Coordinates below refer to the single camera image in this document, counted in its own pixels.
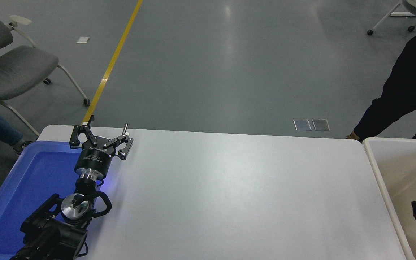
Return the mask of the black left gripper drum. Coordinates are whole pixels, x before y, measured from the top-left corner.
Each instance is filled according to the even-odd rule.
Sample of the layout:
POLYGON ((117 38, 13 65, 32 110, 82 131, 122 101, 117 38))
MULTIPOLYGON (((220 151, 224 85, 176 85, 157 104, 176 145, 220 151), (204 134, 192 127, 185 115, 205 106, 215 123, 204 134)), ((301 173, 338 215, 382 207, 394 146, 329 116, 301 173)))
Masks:
POLYGON ((93 143, 89 140, 82 144, 82 151, 74 167, 74 171, 78 176, 93 173, 97 176, 97 179, 106 178, 112 157, 116 152, 114 146, 109 146, 106 149, 103 147, 110 140, 109 138, 98 136, 97 146, 93 146, 93 143))

